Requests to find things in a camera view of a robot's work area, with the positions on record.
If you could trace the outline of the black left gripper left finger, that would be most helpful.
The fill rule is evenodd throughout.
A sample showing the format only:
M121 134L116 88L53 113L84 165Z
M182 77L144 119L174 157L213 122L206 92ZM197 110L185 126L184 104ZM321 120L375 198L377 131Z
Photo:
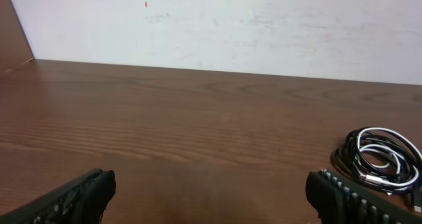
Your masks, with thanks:
M2 223L99 224L116 191L112 170L93 169L1 216Z

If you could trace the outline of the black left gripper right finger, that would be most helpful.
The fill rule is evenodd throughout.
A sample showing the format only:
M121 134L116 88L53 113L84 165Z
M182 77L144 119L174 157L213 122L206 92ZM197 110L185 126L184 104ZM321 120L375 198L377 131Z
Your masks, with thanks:
M305 193L322 224L421 224L420 216L328 169L308 174Z

